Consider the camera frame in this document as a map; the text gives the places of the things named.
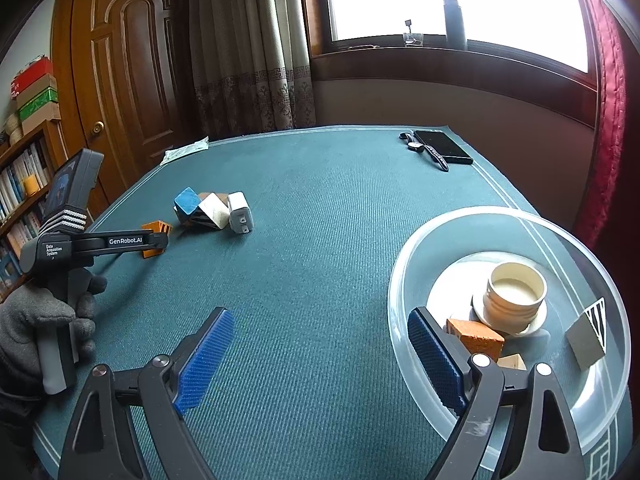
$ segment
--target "green packet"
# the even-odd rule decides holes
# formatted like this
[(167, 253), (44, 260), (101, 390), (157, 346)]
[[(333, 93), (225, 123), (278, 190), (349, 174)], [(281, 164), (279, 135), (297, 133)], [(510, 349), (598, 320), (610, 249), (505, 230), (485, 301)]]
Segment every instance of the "green packet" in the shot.
[(39, 110), (50, 101), (58, 102), (58, 92), (56, 92), (52, 87), (49, 87), (45, 91), (39, 93), (31, 101), (20, 108), (20, 120), (25, 120), (36, 110)]

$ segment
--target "blue gripper pad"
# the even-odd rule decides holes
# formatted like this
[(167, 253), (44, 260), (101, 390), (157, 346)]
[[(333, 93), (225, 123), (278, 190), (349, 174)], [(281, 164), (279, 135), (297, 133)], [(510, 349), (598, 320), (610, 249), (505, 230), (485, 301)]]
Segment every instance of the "blue gripper pad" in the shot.
[(182, 416), (188, 409), (200, 404), (233, 336), (234, 318), (228, 310), (224, 310), (209, 327), (178, 377), (178, 395), (174, 406)]
[(409, 314), (406, 327), (409, 341), (440, 401), (446, 408), (452, 409), (457, 416), (462, 416), (466, 410), (462, 373), (416, 310)]
[(190, 187), (185, 188), (177, 197), (174, 198), (174, 205), (177, 212), (185, 216), (189, 216), (200, 205), (200, 197)]

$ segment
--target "wooden door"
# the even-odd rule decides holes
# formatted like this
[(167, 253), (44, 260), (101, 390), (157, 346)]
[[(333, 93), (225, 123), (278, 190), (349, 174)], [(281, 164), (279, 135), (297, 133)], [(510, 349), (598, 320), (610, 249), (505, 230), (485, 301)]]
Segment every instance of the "wooden door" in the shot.
[[(176, 0), (61, 0), (55, 12), (70, 14), (66, 41), (76, 109), (62, 106), (69, 96), (59, 92), (63, 128), (71, 110), (86, 145), (105, 155), (99, 181), (111, 203), (165, 150), (197, 137), (193, 118), (180, 106), (190, 63), (178, 63), (177, 55), (185, 52), (187, 29), (177, 19)], [(54, 54), (56, 38), (65, 39), (56, 21), (60, 28), (62, 16), (54, 17)]]

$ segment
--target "white charger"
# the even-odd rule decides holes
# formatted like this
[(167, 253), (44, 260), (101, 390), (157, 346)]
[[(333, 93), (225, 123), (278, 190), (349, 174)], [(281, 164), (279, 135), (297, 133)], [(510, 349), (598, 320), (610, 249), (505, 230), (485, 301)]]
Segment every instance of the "white charger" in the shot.
[(229, 208), (229, 227), (233, 232), (246, 234), (254, 230), (254, 218), (241, 191), (230, 193), (226, 206)]

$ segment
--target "orange cup on shelf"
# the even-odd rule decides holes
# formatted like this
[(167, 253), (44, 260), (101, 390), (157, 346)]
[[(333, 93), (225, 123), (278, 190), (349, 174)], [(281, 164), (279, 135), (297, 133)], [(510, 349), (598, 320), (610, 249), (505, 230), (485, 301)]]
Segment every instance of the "orange cup on shelf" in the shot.
[(38, 179), (35, 175), (29, 175), (22, 181), (22, 184), (24, 184), (24, 191), (28, 196), (33, 196), (40, 190)]

